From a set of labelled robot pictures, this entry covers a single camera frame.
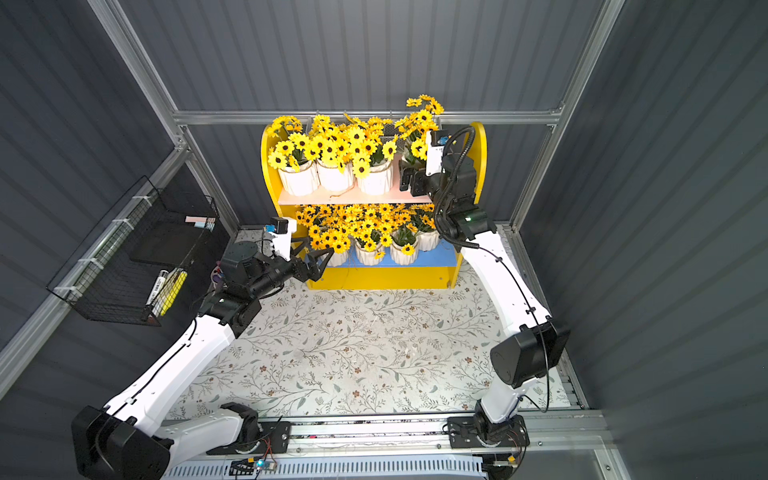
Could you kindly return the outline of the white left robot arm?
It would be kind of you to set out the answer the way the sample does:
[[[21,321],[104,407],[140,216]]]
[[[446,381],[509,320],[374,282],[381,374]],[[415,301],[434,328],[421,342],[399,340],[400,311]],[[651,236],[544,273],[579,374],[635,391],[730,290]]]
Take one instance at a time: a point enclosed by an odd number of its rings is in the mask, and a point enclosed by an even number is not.
[[[273,251],[231,245],[220,261],[222,279],[202,301],[187,330],[148,370],[104,406],[84,407],[71,430],[78,472],[88,479],[159,479],[195,456],[227,447],[252,452],[265,444],[259,414],[228,402],[211,414],[163,427],[178,397],[251,324],[261,302],[285,282],[321,279],[333,249],[313,250],[307,237],[279,234]]]

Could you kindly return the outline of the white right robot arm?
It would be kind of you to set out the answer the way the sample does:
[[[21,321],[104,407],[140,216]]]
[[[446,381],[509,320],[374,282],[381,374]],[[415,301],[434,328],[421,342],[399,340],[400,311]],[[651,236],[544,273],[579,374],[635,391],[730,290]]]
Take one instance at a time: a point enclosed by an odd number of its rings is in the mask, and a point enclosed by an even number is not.
[[[526,451],[528,431],[518,410],[538,379],[561,358],[569,327],[551,317],[515,270],[495,224],[475,202],[476,172],[467,159],[444,159],[439,173],[409,168],[403,187],[429,196],[441,239],[478,275],[501,320],[505,339],[491,348],[494,377],[472,418],[446,422],[455,449],[509,446]]]

